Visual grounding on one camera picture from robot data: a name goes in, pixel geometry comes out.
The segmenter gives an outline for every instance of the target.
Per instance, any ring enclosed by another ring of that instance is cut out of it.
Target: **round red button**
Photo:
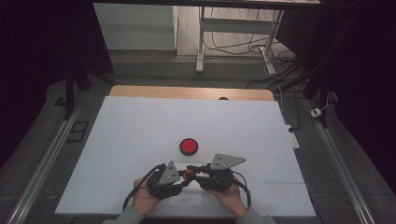
[[[192,156],[198,150],[198,143],[192,138],[186,138],[180,143],[180,151],[186,156]]]

